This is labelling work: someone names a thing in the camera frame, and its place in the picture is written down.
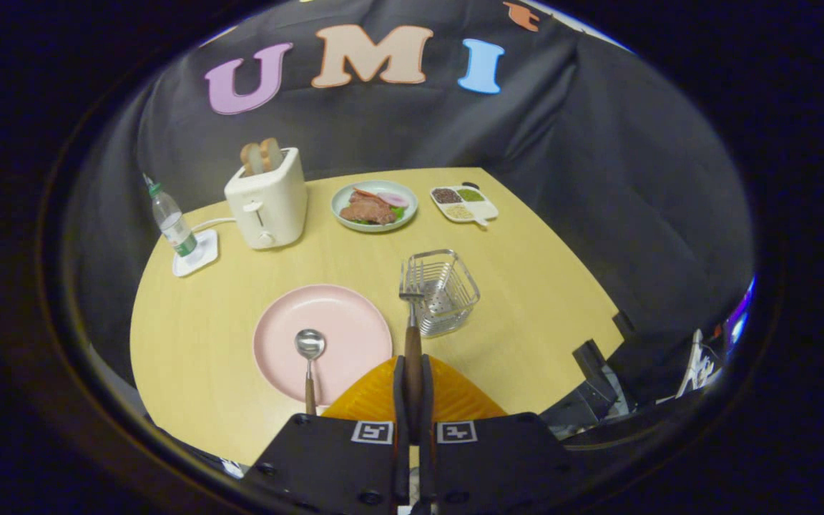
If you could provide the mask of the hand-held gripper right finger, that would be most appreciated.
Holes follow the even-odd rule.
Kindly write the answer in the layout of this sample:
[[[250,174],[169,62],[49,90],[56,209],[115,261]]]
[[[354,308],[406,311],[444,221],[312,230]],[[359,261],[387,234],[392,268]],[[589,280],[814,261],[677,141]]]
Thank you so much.
[[[535,413],[439,421],[438,360],[422,359],[421,496],[438,514],[546,514],[581,495],[588,465]]]

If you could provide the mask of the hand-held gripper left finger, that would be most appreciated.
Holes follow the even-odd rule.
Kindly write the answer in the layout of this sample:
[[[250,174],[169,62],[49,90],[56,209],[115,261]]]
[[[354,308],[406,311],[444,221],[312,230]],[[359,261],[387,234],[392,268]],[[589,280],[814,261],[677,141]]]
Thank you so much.
[[[376,366],[390,417],[291,415],[243,476],[278,514],[396,514],[409,501],[403,356]]]

